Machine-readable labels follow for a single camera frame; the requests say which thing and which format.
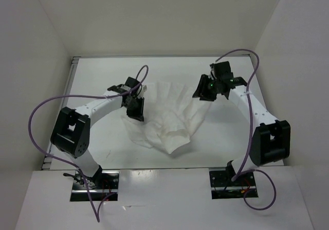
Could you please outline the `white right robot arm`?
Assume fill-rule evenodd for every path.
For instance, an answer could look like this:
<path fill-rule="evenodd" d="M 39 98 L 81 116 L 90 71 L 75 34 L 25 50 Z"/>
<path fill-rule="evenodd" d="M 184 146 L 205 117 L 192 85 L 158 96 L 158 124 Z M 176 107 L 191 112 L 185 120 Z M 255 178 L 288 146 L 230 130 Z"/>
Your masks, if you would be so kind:
<path fill-rule="evenodd" d="M 242 181 L 243 173 L 289 157 L 290 124 L 273 116 L 254 96 L 242 77 L 214 79 L 201 75 L 193 97 L 201 101 L 215 101 L 217 95 L 225 96 L 249 121 L 246 154 L 228 162 L 225 173 L 227 183 L 237 185 Z"/>

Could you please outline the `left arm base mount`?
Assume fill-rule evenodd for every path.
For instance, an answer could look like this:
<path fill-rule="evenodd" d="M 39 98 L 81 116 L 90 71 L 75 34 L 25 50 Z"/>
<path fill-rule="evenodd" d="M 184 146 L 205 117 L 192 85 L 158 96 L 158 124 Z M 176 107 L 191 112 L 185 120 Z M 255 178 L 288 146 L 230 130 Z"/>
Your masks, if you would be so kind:
<path fill-rule="evenodd" d="M 118 186 L 119 186 L 119 171 L 105 170 L 102 172 L 103 180 L 94 184 L 87 179 L 88 188 L 91 199 L 96 202 L 117 201 L 118 200 Z M 74 175 L 63 173 L 64 177 L 72 178 L 71 202 L 86 202 L 89 201 L 87 189 L 83 182 L 81 175 L 76 172 Z"/>

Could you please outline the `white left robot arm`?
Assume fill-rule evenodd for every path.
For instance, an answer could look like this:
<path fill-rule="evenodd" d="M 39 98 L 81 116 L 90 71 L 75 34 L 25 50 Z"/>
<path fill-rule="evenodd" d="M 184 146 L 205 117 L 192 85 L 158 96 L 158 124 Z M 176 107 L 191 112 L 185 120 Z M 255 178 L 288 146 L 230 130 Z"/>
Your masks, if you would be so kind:
<path fill-rule="evenodd" d="M 84 174 L 84 183 L 98 188 L 105 180 L 102 167 L 88 151 L 91 127 L 109 113 L 126 108 L 126 115 L 143 122 L 145 85 L 128 77 L 124 84 L 113 85 L 99 98 L 85 105 L 60 110 L 50 141 Z"/>

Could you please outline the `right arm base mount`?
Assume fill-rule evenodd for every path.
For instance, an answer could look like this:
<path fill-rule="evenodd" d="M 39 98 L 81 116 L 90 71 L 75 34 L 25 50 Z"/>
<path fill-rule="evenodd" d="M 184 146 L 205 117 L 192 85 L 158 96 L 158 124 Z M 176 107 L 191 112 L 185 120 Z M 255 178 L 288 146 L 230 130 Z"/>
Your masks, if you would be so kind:
<path fill-rule="evenodd" d="M 258 192 L 252 172 L 241 175 L 234 182 L 224 168 L 209 170 L 211 196 L 213 200 L 239 199 L 245 193 L 247 198 L 257 198 Z"/>

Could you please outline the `white skirt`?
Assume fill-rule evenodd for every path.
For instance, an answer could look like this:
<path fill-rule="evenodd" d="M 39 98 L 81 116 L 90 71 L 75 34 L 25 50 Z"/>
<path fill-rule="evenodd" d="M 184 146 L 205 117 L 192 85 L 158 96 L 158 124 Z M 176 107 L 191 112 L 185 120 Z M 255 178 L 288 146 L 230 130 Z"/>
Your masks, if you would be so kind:
<path fill-rule="evenodd" d="M 171 154 L 191 141 L 211 102 L 193 98 L 193 88 L 181 83 L 155 82 L 145 87 L 144 121 L 121 117 L 127 135 L 139 146 Z"/>

